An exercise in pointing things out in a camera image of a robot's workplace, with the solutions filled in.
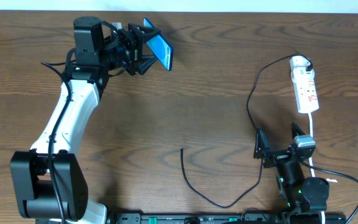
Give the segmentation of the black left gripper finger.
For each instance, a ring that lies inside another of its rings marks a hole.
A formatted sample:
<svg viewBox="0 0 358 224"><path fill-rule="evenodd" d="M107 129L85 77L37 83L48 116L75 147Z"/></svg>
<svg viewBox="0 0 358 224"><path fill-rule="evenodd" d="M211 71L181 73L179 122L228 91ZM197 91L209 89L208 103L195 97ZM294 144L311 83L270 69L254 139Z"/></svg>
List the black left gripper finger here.
<svg viewBox="0 0 358 224"><path fill-rule="evenodd" d="M153 39L155 36L161 33L159 28L156 27L146 27L139 26L137 27L137 36L139 38L139 42L142 44L147 43L149 40Z"/></svg>
<svg viewBox="0 0 358 224"><path fill-rule="evenodd" d="M144 75L157 60L158 58L155 55L143 55L137 62L137 73Z"/></svg>

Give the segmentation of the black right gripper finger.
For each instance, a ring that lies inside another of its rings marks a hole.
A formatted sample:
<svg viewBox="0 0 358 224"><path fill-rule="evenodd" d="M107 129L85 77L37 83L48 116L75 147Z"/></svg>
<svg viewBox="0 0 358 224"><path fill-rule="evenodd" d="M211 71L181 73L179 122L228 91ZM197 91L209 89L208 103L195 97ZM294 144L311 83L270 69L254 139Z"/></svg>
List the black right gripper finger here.
<svg viewBox="0 0 358 224"><path fill-rule="evenodd" d="M270 144L262 129L256 129L256 143L254 154L268 154L270 152Z"/></svg>
<svg viewBox="0 0 358 224"><path fill-rule="evenodd" d="M291 134L293 137L305 135L305 132L296 123L291 124Z"/></svg>

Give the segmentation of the blue Galaxy smartphone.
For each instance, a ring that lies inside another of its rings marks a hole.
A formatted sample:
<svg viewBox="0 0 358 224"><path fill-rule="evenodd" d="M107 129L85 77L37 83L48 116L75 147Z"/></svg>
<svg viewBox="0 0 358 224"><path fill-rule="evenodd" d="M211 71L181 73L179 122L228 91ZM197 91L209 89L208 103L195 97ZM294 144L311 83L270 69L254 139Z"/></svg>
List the blue Galaxy smartphone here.
<svg viewBox="0 0 358 224"><path fill-rule="evenodd" d="M162 34L151 38L146 44L166 70L171 71L174 51L172 44Z"/></svg>

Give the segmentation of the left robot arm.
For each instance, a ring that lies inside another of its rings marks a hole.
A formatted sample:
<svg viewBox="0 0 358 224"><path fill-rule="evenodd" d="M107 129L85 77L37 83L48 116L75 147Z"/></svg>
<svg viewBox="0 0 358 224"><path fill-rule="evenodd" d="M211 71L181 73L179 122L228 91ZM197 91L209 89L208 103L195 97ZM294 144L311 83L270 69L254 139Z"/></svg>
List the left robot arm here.
<svg viewBox="0 0 358 224"><path fill-rule="evenodd" d="M143 46L160 35L148 19L126 29L94 16L73 23L58 103L38 140L17 151L10 169L19 214L37 223L107 223L108 209L88 197L77 160L85 127L111 77L143 75L158 59Z"/></svg>

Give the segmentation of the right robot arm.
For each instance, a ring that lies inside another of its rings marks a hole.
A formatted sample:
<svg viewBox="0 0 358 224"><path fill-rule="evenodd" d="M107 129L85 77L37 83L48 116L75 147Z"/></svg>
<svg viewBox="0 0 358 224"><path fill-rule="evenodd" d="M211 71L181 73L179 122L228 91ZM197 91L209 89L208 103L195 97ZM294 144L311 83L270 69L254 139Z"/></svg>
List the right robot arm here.
<svg viewBox="0 0 358 224"><path fill-rule="evenodd" d="M309 159L316 143L297 124L291 125L293 142L287 149L273 151L261 128L256 129L254 158L265 169L276 168L276 181L281 198L288 207L280 212L284 223L326 223L329 184L319 177L305 177L301 163Z"/></svg>

